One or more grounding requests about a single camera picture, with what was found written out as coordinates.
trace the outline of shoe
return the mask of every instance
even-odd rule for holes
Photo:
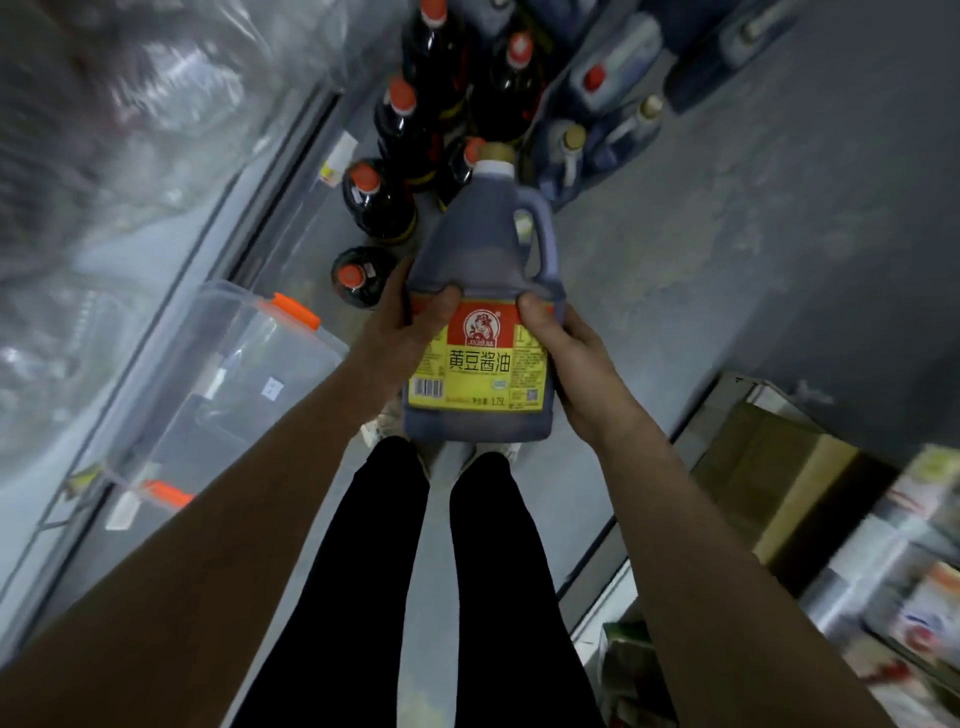
[[[478,457],[486,455],[488,452],[499,452],[507,458],[507,462],[513,465],[520,456],[520,448],[522,447],[522,443],[477,443],[473,455],[464,463],[464,467],[460,469],[460,475],[464,474],[467,468],[476,462]]]
[[[373,449],[381,440],[388,437],[402,437],[409,442],[410,438],[403,431],[403,402],[397,396],[387,402],[383,411],[372,420],[360,427],[360,434],[367,447]]]

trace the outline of hand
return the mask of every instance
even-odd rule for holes
[[[573,431],[593,449],[602,449],[633,429],[647,414],[613,367],[603,340],[571,305],[564,325],[532,293],[520,296],[523,325],[553,357],[560,378],[558,394]]]
[[[453,285],[434,297],[426,309],[406,325],[403,284],[413,258],[396,266],[380,297],[380,305],[368,320],[347,360],[337,370],[334,387],[350,393],[351,416],[357,426],[376,418],[384,405],[403,389],[433,338],[450,322],[460,304],[460,290]]]

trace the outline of white sneaker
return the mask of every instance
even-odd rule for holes
[[[363,441],[370,449],[375,448],[378,442],[388,437],[402,437],[409,441],[410,438],[403,431],[403,400],[400,396],[387,402],[375,420],[362,425],[360,434],[363,435]]]

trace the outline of leg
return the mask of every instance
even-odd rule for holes
[[[429,487],[413,445],[390,437],[376,446],[233,726],[396,725],[403,617]]]
[[[450,496],[460,585],[457,728],[601,728],[587,675],[566,633],[537,527],[498,453],[479,457]],[[506,650],[506,640],[520,650]]]

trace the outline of barcode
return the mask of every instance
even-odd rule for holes
[[[429,397],[432,400],[444,398],[444,381],[442,379],[421,379],[414,377],[414,395]]]

